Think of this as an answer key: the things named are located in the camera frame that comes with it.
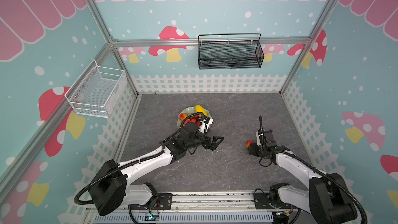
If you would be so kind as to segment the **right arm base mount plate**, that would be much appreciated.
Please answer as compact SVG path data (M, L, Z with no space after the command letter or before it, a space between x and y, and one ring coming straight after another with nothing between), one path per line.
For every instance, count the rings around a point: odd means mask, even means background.
M296 207L283 203L279 198L278 194L269 193L269 192L254 192L254 203L256 209L287 209L287 210L296 210Z

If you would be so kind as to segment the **yellow fake lemon fruit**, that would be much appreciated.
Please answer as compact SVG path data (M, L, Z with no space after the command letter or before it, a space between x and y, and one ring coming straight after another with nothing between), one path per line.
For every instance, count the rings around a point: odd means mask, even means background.
M203 113L205 116L208 116L206 110L201 105L196 105L195 106L195 112L196 113Z

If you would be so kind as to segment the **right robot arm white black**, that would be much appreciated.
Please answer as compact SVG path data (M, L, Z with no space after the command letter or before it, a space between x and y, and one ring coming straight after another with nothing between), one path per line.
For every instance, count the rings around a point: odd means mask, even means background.
M259 129L256 141L248 141L246 147L251 156L285 169L306 187L301 190L289 183L278 183L269 192L254 191L257 209L271 207L296 207L298 213L307 212L319 224L343 224L357 218L368 223L368 216L359 200L348 190L345 180L337 173L329 174L310 165L286 146L278 146L272 130Z

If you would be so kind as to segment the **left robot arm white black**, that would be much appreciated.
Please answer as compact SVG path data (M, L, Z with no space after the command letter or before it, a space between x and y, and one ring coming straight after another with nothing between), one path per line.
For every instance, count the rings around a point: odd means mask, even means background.
M95 177L74 196L76 205L93 204L100 216L106 216L119 206L131 208L139 205L149 212L160 205L160 195L151 183L136 185L135 181L146 174L193 155L198 147L216 150L223 142L221 136L210 137L209 126L213 119L200 116L199 123L185 118L180 127L160 142L157 149L143 156L117 163L105 162Z

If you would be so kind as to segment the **red orange mango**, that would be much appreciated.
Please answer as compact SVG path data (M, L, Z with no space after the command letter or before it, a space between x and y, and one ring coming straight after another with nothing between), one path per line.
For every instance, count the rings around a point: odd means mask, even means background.
M187 116L188 116L187 114L182 113L182 114L179 115L179 119L180 119L181 121L183 121L184 119L187 118Z
M253 141L247 141L247 143L246 143L246 147L247 147L247 148L249 148L249 147L250 147L250 145L251 145L251 144L253 144L253 143L254 143Z

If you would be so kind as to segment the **red cherry tomato bunch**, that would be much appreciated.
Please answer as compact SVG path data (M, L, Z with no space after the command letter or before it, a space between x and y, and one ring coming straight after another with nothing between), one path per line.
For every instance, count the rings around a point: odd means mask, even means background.
M200 125L201 117L201 115L191 116L184 124L195 123L197 125Z

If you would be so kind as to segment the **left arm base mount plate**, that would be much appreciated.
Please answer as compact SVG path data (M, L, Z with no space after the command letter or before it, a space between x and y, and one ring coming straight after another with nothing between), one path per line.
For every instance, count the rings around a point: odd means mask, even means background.
M134 211L157 211L157 210L171 210L173 200L173 194L158 194L157 196L151 197L148 203L144 205L133 204L131 209Z

